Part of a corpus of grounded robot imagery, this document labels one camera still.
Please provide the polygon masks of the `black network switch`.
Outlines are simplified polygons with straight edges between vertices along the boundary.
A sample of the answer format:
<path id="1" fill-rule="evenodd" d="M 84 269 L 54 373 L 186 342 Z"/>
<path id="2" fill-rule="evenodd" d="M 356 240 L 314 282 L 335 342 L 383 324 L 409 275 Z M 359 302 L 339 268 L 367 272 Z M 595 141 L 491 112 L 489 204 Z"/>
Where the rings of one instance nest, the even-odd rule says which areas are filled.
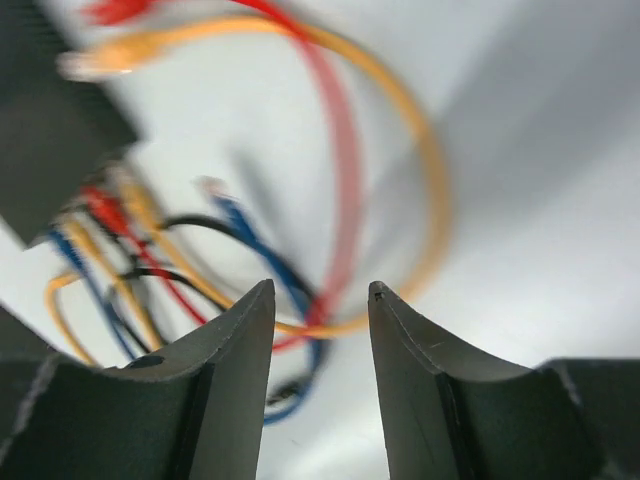
<path id="1" fill-rule="evenodd" d="M 106 90 L 58 69 L 70 46 L 36 1 L 1 4 L 1 217 L 26 245 L 139 139 Z"/>

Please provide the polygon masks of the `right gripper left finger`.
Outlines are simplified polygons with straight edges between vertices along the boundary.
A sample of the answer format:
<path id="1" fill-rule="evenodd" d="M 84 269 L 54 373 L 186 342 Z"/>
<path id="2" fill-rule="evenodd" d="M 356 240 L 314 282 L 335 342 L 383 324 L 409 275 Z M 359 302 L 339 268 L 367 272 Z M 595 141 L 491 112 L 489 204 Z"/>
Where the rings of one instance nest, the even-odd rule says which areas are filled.
<path id="1" fill-rule="evenodd" d="M 252 479 L 263 429 L 275 292 L 123 368 L 86 366 L 1 315 L 5 479 Z"/>

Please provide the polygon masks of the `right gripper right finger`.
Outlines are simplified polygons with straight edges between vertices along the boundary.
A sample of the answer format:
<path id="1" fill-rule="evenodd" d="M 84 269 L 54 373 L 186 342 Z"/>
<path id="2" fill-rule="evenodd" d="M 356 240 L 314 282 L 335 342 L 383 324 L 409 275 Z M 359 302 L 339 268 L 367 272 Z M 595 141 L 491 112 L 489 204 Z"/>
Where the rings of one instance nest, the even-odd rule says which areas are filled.
<path id="1" fill-rule="evenodd" d="M 394 479 L 635 479 L 639 363 L 491 355 L 369 287 L 371 348 Z"/>

